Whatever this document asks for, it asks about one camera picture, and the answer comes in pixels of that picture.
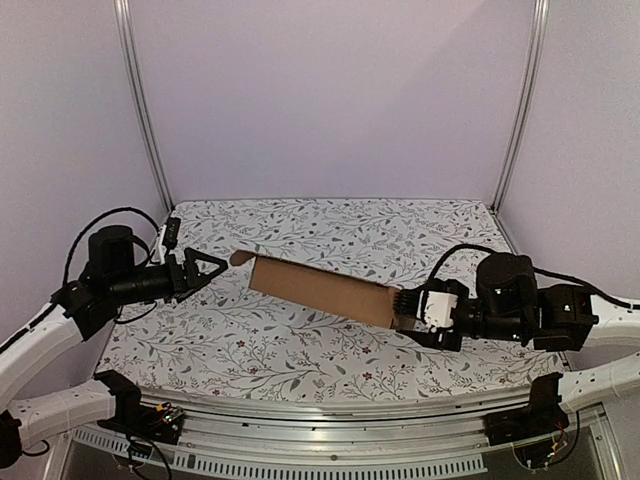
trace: floral tablecloth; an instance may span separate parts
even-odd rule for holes
[[[178,255],[186,246],[222,258],[255,250],[401,287],[421,283],[455,244],[507,249],[475,201],[203,201],[182,203],[173,215],[182,219]],[[482,257],[459,252],[440,276],[473,288]],[[469,340],[460,353],[432,351],[390,330],[256,293],[247,288],[252,263],[182,304],[117,326],[98,369],[146,387],[295,402],[452,396],[563,369],[558,355],[516,343]]]

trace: black cable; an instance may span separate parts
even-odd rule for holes
[[[147,310],[146,312],[138,315],[137,317],[133,317],[133,318],[129,318],[128,320],[118,320],[117,318],[113,321],[113,323],[115,323],[116,325],[127,325],[129,323],[133,323],[133,322],[137,322],[138,320],[146,317],[147,315],[149,315],[151,312],[153,312],[156,307],[158,306],[158,302],[154,301],[153,302],[153,306]]]
[[[485,252],[485,253],[498,253],[496,250],[494,250],[492,248],[489,248],[489,247],[485,247],[483,245],[475,245],[475,244],[472,244],[472,243],[461,243],[459,245],[455,245],[454,247],[451,247],[449,250],[444,252],[444,254],[438,259],[438,261],[436,262],[435,266],[431,270],[431,273],[429,274],[429,278],[427,279],[427,281],[433,280],[434,278],[436,278],[436,275],[438,274],[438,270],[440,270],[440,268],[449,259],[449,257],[451,257],[451,255],[456,253],[458,250],[464,250],[464,249],[467,249],[467,250],[478,250],[480,252]],[[596,287],[595,285],[587,282],[586,280],[582,280],[580,278],[573,277],[571,275],[565,275],[563,273],[550,272],[549,270],[544,270],[544,269],[538,268],[538,267],[534,267],[533,271],[535,273],[537,273],[538,275],[542,275],[544,277],[555,278],[557,280],[562,280],[564,282],[575,283],[576,285],[580,285],[582,287],[585,287],[588,290],[590,290],[594,295],[598,295],[599,297],[602,297],[607,302],[609,302],[609,303],[611,303],[613,305],[616,305],[618,307],[626,308],[628,310],[640,310],[640,305],[632,305],[630,303],[623,302],[622,300],[619,300],[619,299],[617,299],[615,297],[612,297],[608,293],[605,293],[603,290],[601,290],[598,287]]]
[[[46,440],[41,440],[40,443],[44,443],[44,450],[41,450],[40,452],[35,452],[35,453],[29,453],[23,450],[22,454],[25,457],[41,457],[42,455],[46,455],[47,453],[49,453],[49,450],[51,450],[51,445],[49,445],[49,442],[47,442]]]
[[[607,302],[612,303],[614,305],[617,305],[618,307],[626,308],[628,310],[640,310],[640,305],[632,305],[630,303],[623,302],[622,300],[619,300],[619,299],[617,299],[615,297],[612,297],[608,293],[603,292],[598,287],[596,287],[595,285],[587,282],[586,280],[582,280],[582,279],[577,278],[577,277],[572,277],[571,275],[565,275],[564,273],[550,272],[548,270],[544,270],[542,268],[537,268],[537,267],[534,267],[533,270],[538,275],[542,275],[544,277],[555,278],[557,280],[562,280],[564,282],[571,282],[571,283],[575,283],[576,285],[580,285],[582,287],[585,287],[585,288],[591,290],[591,292],[594,293],[595,295],[598,295],[599,297],[602,297]]]
[[[485,247],[483,245],[475,245],[473,243],[460,243],[459,245],[451,247],[449,250],[444,252],[444,254],[440,257],[440,259],[436,262],[433,269],[431,270],[431,273],[429,274],[429,278],[427,279],[427,281],[430,281],[436,278],[436,275],[438,274],[438,270],[442,268],[442,266],[444,265],[444,262],[446,262],[451,255],[456,253],[458,250],[465,250],[465,249],[478,250],[484,253],[498,253],[493,248]]]
[[[153,255],[153,253],[151,252],[151,249],[149,248],[149,245],[144,243],[144,241],[137,235],[127,235],[125,238],[127,240],[130,240],[131,243],[133,243],[134,245],[138,245],[140,248],[142,248],[142,250],[144,251],[144,254],[146,255],[146,257],[142,262],[140,262],[138,265],[135,265],[135,268],[146,267],[147,264],[151,262],[151,256]]]
[[[73,259],[73,255],[76,251],[76,248],[78,248],[78,244],[80,243],[80,241],[82,240],[82,238],[87,234],[87,232],[89,230],[91,230],[98,222],[100,222],[101,220],[111,216],[111,215],[115,215],[116,213],[121,213],[121,212],[131,212],[131,213],[135,213],[137,215],[140,215],[142,218],[144,218],[145,220],[147,220],[152,226],[153,228],[158,231],[158,224],[156,223],[156,221],[151,218],[151,216],[149,216],[149,214],[143,212],[142,210],[135,208],[135,207],[118,207],[118,208],[114,208],[112,210],[109,210],[107,212],[104,212],[101,215],[98,215],[96,218],[94,218],[93,220],[91,220],[91,222],[89,222],[89,224],[84,227],[82,229],[82,231],[78,234],[78,236],[76,237],[76,239],[73,241],[73,244],[71,245],[71,249],[69,250],[69,254],[67,255],[67,261],[64,265],[64,275],[62,277],[62,287],[66,287],[67,284],[69,283],[69,270],[71,269],[71,260]]]
[[[156,453],[160,457],[160,460],[162,460],[162,463],[164,464],[164,468],[165,468],[165,470],[167,472],[167,480],[172,480],[173,479],[173,472],[171,471],[171,467],[169,466],[169,462],[167,461],[167,457],[165,457],[164,453],[162,453],[162,450],[160,450],[158,445],[156,445],[153,440],[151,440],[148,437],[145,437],[144,435],[140,435],[139,433],[136,433],[134,430],[130,429],[129,427],[127,427],[125,425],[118,424],[118,427],[120,427],[122,430],[127,432],[127,440],[129,441],[130,444],[132,443],[132,441],[131,441],[132,437],[138,437],[142,441],[147,442],[149,445],[151,445],[151,448],[153,448],[156,451]],[[128,456],[129,456],[129,466],[131,468],[131,471],[133,473],[135,473],[139,478],[142,478],[143,480],[151,480],[150,478],[145,477],[140,472],[138,472],[137,467],[133,466],[133,453],[131,451],[131,445],[128,448]]]

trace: ventilation slots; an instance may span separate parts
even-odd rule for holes
[[[116,433],[97,427],[84,426],[73,433],[75,441],[99,450],[126,455],[128,442]],[[160,461],[149,463],[162,466]],[[482,455],[468,455],[451,460],[414,463],[400,466],[353,467],[292,467],[291,465],[260,465],[249,462],[230,462],[202,455],[174,451],[172,468],[201,475],[231,480],[423,480],[459,478],[486,472]]]

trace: vertical metal pole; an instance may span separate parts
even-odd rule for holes
[[[511,131],[511,137],[509,138],[509,146],[507,148],[504,163],[502,164],[498,186],[493,195],[491,206],[489,207],[494,215],[498,215],[502,208],[507,191],[509,190],[511,177],[513,176],[513,169],[518,159],[518,152],[520,150],[520,144],[522,143],[522,137],[524,136],[527,117],[531,107],[531,100],[533,98],[533,90],[536,83],[536,76],[538,74],[538,66],[540,64],[540,56],[542,55],[542,45],[544,43],[544,35],[547,28],[548,12],[549,0],[536,0],[533,15],[533,28],[529,43],[529,56],[527,58],[524,83],[522,85],[520,102],[518,104],[518,113]]]
[[[115,0],[115,7],[124,63],[127,76],[129,77],[129,86],[131,87],[131,94],[138,116],[138,123],[140,124],[142,139],[144,140],[147,158],[149,159],[149,166],[151,167],[151,173],[153,174],[162,205],[166,212],[169,213],[173,210],[175,204],[171,197],[169,183],[167,182],[167,177],[160,159],[160,152],[156,143],[155,134],[153,133],[153,125],[149,115],[147,100],[144,95],[144,89],[142,88],[142,76],[133,38],[129,0]]]

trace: lavender wall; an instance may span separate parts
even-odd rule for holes
[[[551,2],[531,116],[503,219],[540,266],[640,298],[640,2]],[[577,366],[622,350],[585,351]],[[640,476],[640,399],[606,404]]]
[[[489,200],[533,6],[132,2],[172,193]]]
[[[123,204],[161,216],[133,110],[112,2],[0,2],[0,341],[60,285],[67,251],[92,217]],[[116,220],[130,220],[125,216]],[[152,232],[140,230],[149,237]],[[78,252],[75,272],[86,259]],[[23,394],[91,374],[97,338]],[[21,459],[2,478],[37,478]]]

